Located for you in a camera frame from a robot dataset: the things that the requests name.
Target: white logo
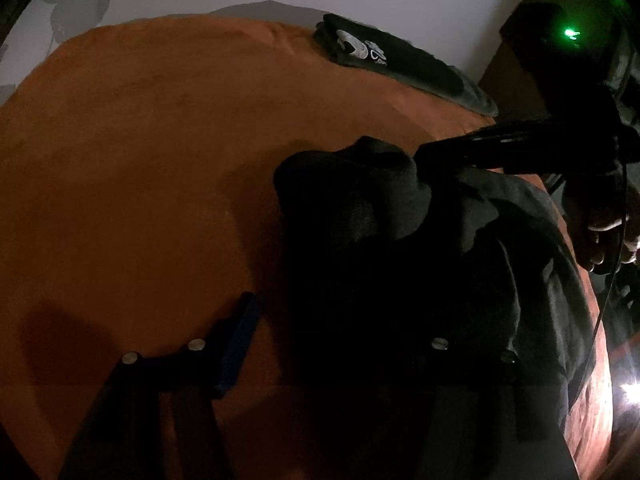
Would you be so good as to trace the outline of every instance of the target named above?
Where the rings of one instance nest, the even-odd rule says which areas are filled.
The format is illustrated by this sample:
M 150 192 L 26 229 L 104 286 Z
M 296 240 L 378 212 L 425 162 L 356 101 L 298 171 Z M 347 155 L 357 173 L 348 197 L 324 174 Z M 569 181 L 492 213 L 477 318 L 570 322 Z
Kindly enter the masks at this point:
M 362 43 L 358 38 L 352 36 L 345 30 L 337 30 L 336 34 L 338 35 L 338 44 L 340 44 L 343 50 L 346 50 L 345 43 L 349 43 L 353 47 L 353 52 L 350 53 L 350 56 L 359 59 L 367 59 L 367 57 L 371 56 L 374 62 L 380 65 L 386 65 L 385 53 L 372 41 Z

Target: black device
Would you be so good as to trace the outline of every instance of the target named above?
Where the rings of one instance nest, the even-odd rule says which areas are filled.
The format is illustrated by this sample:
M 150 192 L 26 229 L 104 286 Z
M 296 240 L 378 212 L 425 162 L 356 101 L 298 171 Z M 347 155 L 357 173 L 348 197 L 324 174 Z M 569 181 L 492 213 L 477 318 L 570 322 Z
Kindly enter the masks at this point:
M 58 478 L 163 480 L 159 393 L 171 392 L 184 480 L 232 479 L 211 400 L 236 384 L 257 322 L 257 299 L 246 292 L 231 317 L 179 352 L 125 354 L 85 417 Z
M 617 115 L 597 124 L 566 118 L 517 121 L 423 144 L 414 158 L 434 172 L 475 166 L 510 174 L 608 175 L 620 164 L 640 162 L 640 136 Z

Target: hand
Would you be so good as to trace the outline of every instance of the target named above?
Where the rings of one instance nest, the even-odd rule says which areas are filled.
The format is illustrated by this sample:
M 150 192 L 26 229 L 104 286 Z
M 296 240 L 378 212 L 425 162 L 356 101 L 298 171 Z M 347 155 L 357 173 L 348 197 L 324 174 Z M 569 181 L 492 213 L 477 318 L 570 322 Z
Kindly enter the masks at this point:
M 587 178 L 567 180 L 562 206 L 566 212 L 566 223 L 574 244 L 575 259 L 581 267 L 592 271 L 605 259 L 617 257 L 617 243 L 611 243 L 607 232 L 622 224 L 624 203 L 621 197 L 598 200 L 593 206 L 592 181 Z M 640 191 L 632 182 L 627 185 L 626 228 L 622 246 L 622 263 L 636 260 L 640 246 Z

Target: bright light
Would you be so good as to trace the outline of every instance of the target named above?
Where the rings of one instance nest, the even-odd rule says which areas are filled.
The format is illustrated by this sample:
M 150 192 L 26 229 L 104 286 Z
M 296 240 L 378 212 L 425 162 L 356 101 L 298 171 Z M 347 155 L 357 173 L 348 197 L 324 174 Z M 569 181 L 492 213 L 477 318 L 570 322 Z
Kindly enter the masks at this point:
M 567 28 L 564 30 L 564 35 L 570 40 L 575 41 L 578 39 L 578 36 L 580 36 L 580 32 L 578 30 L 573 30 L 572 28 Z
M 640 383 L 622 384 L 620 386 L 626 393 L 626 400 L 632 404 L 640 404 Z

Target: fingers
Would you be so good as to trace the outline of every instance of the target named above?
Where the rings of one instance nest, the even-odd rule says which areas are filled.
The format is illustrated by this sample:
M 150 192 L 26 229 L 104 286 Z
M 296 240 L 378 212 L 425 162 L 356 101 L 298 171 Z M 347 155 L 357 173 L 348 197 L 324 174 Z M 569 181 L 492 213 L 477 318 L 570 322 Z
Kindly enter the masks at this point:
M 590 231 L 574 232 L 572 236 L 576 262 L 589 272 L 604 262 L 605 249 L 598 244 L 598 238 L 598 233 Z
M 640 236 L 637 234 L 638 226 L 632 224 L 631 222 L 629 222 L 627 225 L 628 228 L 625 229 L 625 239 L 623 240 L 623 245 L 620 249 L 620 262 L 623 264 L 630 264 L 631 262 L 634 262 L 636 260 L 636 253 L 638 252 L 638 247 L 640 246 Z M 600 255 L 603 255 L 604 260 L 604 253 L 606 251 L 610 251 L 611 254 L 617 252 L 618 248 L 620 247 L 620 242 L 614 242 L 613 240 L 620 240 L 620 238 L 610 238 L 604 236 L 610 230 L 595 231 L 590 226 L 589 231 L 596 237 L 595 243 L 597 244 L 599 251 L 593 247 L 593 242 L 591 244 L 588 244 L 585 249 L 588 250 L 590 260 L 593 261 L 596 265 L 599 265 L 602 263 L 602 261 L 597 261 L 596 258 L 599 259 Z M 610 239 L 610 242 L 608 244 L 606 242 L 607 238 Z
M 640 248 L 640 191 L 629 183 L 627 191 L 627 215 L 625 240 L 620 261 L 629 264 L 636 260 Z M 589 215 L 588 229 L 593 232 L 606 232 L 622 224 L 620 205 L 594 209 Z

